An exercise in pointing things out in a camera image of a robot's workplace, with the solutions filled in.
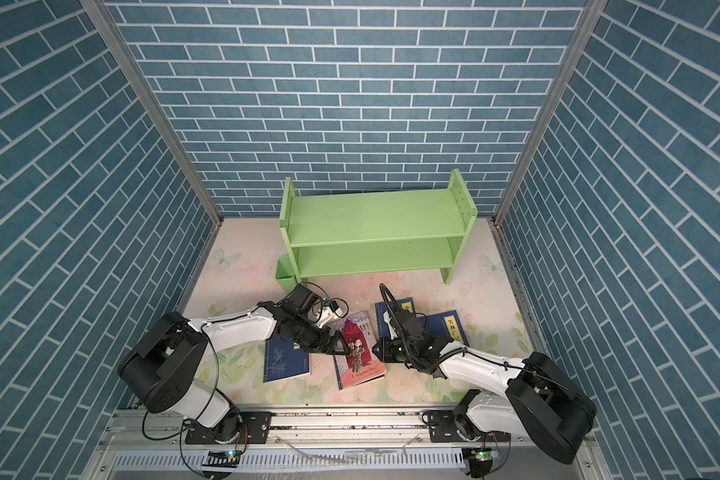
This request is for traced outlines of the red pink illustrated book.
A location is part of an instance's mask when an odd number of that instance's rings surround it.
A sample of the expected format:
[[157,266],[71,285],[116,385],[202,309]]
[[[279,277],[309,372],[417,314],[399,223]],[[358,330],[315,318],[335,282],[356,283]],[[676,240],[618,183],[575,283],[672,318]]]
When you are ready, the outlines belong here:
[[386,375],[385,364],[373,353],[377,343],[366,310],[362,310],[329,324],[332,332],[340,332],[349,352],[334,356],[334,368],[338,389],[344,390]]

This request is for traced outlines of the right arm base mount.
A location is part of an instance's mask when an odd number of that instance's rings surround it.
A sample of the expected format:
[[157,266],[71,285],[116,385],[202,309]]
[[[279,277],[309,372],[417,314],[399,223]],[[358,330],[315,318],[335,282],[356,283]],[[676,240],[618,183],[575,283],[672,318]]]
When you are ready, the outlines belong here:
[[510,439],[506,432],[483,432],[474,426],[465,414],[452,410],[425,410],[420,414],[432,443],[505,443]]

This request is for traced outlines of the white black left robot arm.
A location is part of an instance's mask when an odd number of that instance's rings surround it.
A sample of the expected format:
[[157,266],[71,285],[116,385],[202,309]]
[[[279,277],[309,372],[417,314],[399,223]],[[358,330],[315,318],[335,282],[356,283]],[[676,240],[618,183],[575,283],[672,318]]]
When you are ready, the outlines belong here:
[[150,413],[176,412],[213,430],[220,442],[237,432],[238,411],[218,391],[196,379],[207,357],[225,349],[283,335],[308,353],[347,355],[339,331],[319,327],[280,302],[262,301],[251,310],[210,319],[170,312],[159,318],[118,366],[120,379]]

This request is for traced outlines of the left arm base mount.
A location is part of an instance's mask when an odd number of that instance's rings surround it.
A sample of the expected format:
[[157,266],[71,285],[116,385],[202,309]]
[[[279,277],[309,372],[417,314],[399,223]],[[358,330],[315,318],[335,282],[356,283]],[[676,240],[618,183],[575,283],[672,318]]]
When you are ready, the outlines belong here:
[[184,441],[189,445],[264,444],[272,418],[273,413],[268,411],[233,410],[212,428],[191,421]]

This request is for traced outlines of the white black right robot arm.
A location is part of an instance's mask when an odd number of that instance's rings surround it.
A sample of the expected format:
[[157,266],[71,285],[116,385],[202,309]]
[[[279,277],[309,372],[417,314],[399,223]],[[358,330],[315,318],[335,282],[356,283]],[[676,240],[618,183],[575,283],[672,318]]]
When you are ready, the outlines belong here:
[[550,458],[571,464],[596,417],[594,403],[547,355],[500,357],[448,335],[397,333],[381,338],[373,352],[385,363],[402,363],[435,378],[469,387],[450,414],[466,441],[501,432],[526,436]]

